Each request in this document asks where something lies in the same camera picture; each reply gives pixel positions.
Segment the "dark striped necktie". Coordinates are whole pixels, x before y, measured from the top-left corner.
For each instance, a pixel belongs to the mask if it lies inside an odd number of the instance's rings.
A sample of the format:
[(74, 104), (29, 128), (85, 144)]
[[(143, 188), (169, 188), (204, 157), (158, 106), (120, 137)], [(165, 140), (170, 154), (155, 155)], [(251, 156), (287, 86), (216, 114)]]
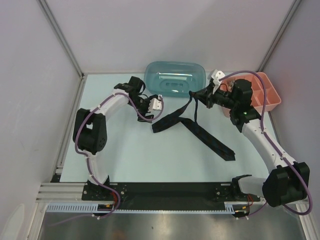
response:
[[(195, 101), (194, 120), (191, 120), (190, 118), (181, 117), (181, 115), (185, 112), (192, 100)], [(215, 152), (223, 160), (227, 162), (235, 161), (235, 152), (198, 124), (198, 106), (199, 102), (195, 98), (195, 93), (190, 91), (189, 100), (184, 106), (161, 118), (156, 123), (152, 124), (153, 133), (163, 132), (175, 126), (178, 123), (182, 123), (195, 137), (197, 137), (203, 144), (205, 144), (209, 149)]]

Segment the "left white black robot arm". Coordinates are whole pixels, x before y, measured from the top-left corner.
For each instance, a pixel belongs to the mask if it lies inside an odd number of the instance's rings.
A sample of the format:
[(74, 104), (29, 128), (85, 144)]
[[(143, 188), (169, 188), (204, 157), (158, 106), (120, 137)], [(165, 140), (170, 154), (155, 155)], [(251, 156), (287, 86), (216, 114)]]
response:
[(73, 136), (75, 152), (84, 156), (88, 181), (94, 184), (93, 194), (100, 200), (110, 196), (111, 188), (107, 185), (109, 174), (98, 164), (97, 153), (106, 146), (107, 121), (122, 107), (131, 106), (140, 122), (151, 123), (156, 117), (150, 114), (152, 105), (162, 107), (160, 95), (142, 97), (146, 84), (132, 76), (129, 82), (118, 83), (113, 91), (100, 104), (90, 108), (80, 108), (76, 112)]

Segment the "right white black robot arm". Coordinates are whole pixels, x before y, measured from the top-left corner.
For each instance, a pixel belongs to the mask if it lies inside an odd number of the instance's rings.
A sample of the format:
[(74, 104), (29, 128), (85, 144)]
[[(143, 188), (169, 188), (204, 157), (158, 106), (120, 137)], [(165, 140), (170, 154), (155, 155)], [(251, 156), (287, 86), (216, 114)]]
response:
[(252, 106), (250, 81), (237, 79), (230, 92), (210, 82), (189, 94), (207, 108), (214, 104), (228, 108), (232, 124), (252, 143), (267, 167), (267, 178), (242, 175), (233, 179), (236, 185), (230, 188), (230, 194), (235, 200), (242, 201), (251, 194), (264, 198), (271, 207), (278, 207), (308, 197), (310, 169), (306, 163), (290, 157), (269, 135), (263, 117)]

